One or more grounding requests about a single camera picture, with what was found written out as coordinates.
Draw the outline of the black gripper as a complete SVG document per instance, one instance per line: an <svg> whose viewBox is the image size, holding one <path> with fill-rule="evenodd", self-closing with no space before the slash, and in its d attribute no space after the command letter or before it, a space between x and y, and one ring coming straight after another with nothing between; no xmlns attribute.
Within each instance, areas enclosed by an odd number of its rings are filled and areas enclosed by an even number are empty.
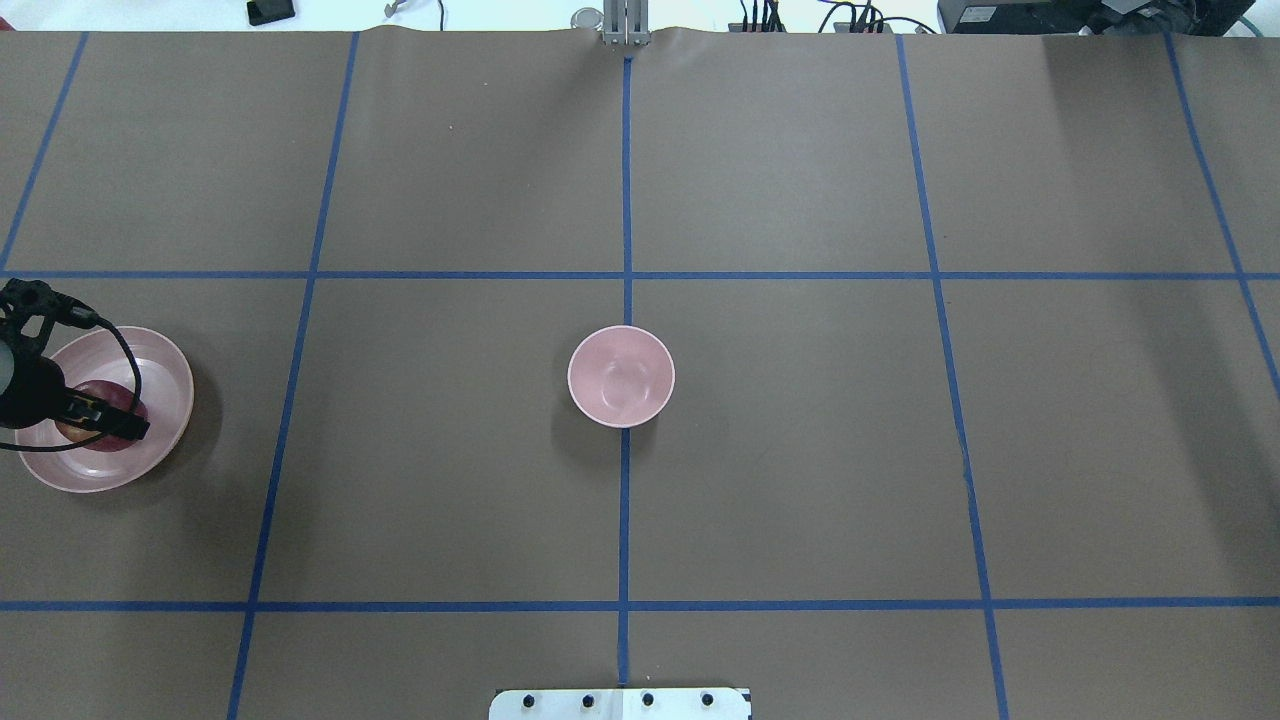
<svg viewBox="0 0 1280 720"><path fill-rule="evenodd" d="M67 392L63 370L46 356L55 325L91 331L100 325L97 311L44 281L18 278L3 286L1 305L4 428L33 427L64 409L70 441L146 437L148 411L134 393Z"/></svg>

